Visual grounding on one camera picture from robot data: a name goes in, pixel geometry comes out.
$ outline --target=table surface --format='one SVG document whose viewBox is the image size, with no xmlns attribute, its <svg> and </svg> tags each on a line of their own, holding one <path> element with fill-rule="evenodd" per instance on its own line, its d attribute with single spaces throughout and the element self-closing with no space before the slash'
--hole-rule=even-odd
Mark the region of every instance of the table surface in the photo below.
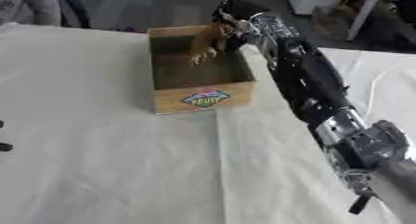
<svg viewBox="0 0 416 224">
<path fill-rule="evenodd" d="M 155 115 L 145 34 L 8 24 L 0 27 L 0 218 L 13 224 L 397 223 L 356 196 L 273 84 L 250 106 Z M 323 49 L 368 122 L 416 138 L 416 58 Z M 372 106 L 368 109 L 372 91 Z"/>
</svg>

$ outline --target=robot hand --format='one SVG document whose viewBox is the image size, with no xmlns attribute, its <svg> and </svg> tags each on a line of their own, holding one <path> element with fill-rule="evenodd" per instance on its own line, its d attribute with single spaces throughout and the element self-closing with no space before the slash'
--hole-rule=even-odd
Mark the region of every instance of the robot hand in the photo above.
<svg viewBox="0 0 416 224">
<path fill-rule="evenodd" d="M 213 23 L 218 23 L 227 40 L 221 51 L 235 51 L 248 42 L 255 33 L 249 20 L 260 13 L 269 12 L 266 7 L 247 0 L 224 0 L 213 13 Z"/>
</svg>

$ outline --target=wooden plank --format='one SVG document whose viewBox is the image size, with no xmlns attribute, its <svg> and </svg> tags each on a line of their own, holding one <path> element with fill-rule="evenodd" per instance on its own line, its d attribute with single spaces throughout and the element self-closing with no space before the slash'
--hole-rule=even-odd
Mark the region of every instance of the wooden plank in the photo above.
<svg viewBox="0 0 416 224">
<path fill-rule="evenodd" d="M 225 106 L 247 105 L 251 101 L 253 87 L 253 82 L 245 82 L 217 86 L 157 90 L 154 93 L 155 110 L 156 113 L 172 113 L 215 109 Z M 187 104 L 182 101 L 183 99 L 206 89 L 218 90 L 229 95 L 229 98 L 221 100 L 208 108 Z"/>
</svg>

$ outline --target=wooden crate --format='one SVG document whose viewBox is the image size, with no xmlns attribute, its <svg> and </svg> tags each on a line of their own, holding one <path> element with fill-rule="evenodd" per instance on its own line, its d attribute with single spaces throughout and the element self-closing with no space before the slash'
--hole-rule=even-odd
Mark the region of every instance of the wooden crate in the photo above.
<svg viewBox="0 0 416 224">
<path fill-rule="evenodd" d="M 156 113 L 250 103 L 254 77 L 240 51 L 189 65 L 189 48 L 204 26 L 149 30 Z"/>
</svg>

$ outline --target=white tablecloth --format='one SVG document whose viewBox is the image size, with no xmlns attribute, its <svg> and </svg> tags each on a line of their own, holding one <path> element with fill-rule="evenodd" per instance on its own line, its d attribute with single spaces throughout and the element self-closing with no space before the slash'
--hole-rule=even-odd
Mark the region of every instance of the white tablecloth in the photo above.
<svg viewBox="0 0 416 224">
<path fill-rule="evenodd" d="M 0 141 L 15 145 L 0 155 L 0 223 L 397 223 L 376 200 L 347 212 L 356 196 L 264 59 L 242 50 L 257 80 L 251 106 L 155 115 L 146 35 L 0 27 Z M 416 138 L 416 58 L 324 51 L 360 112 L 372 91 L 369 122 Z"/>
</svg>

